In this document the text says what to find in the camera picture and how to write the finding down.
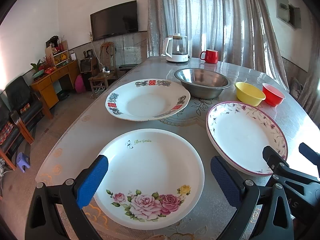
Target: pink bag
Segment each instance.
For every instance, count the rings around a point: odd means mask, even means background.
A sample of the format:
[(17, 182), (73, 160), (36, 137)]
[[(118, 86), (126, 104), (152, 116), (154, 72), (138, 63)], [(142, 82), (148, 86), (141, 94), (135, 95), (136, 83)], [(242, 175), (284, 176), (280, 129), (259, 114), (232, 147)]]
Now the pink bag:
[(77, 93), (83, 93), (86, 91), (81, 75), (78, 75), (76, 78), (75, 89), (76, 89)]

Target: screw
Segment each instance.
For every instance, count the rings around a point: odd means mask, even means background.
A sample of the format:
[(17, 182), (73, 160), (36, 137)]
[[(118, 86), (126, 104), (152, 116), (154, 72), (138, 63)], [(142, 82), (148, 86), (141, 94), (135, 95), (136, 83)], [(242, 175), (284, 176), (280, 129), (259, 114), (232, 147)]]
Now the screw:
[(37, 188), (42, 188), (43, 187), (43, 183), (42, 182), (39, 182), (39, 183), (37, 183), (37, 186), (36, 186)]
[(253, 181), (252, 181), (251, 179), (247, 179), (247, 180), (245, 181), (245, 184), (246, 184), (247, 186), (253, 186)]
[(66, 185), (71, 186), (73, 184), (73, 179), (67, 179), (65, 183)]
[(282, 189), (282, 185), (280, 183), (276, 183), (276, 188), (277, 189)]

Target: plastic stool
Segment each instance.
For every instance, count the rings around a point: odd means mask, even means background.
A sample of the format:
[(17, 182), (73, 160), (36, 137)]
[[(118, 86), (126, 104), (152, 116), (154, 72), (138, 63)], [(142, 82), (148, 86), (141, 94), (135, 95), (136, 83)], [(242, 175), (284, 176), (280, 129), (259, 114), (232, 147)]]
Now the plastic stool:
[(23, 173), (25, 173), (25, 171), (22, 166), (25, 166), (26, 168), (30, 168), (30, 164), (27, 161), (27, 158), (28, 157), (22, 152), (20, 152), (17, 156), (17, 166), (19, 166), (20, 170), (22, 170)]

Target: red bowl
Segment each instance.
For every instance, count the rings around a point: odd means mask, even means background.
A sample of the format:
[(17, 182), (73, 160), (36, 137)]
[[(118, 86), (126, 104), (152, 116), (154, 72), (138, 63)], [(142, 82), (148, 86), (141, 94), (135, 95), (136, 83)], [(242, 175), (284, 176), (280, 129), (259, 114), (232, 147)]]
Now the red bowl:
[(285, 99), (285, 95), (282, 92), (267, 83), (262, 84), (262, 92), (266, 95), (266, 100), (264, 101), (271, 106), (277, 106)]

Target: metal basin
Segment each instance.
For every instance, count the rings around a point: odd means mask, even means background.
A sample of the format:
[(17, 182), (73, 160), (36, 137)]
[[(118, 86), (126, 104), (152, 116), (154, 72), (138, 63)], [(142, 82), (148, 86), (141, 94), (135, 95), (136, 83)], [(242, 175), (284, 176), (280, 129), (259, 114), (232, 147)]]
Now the metal basin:
[(181, 81), (190, 95), (196, 98), (216, 98), (222, 90), (231, 85), (226, 76), (201, 68), (180, 69), (174, 73), (174, 76)]

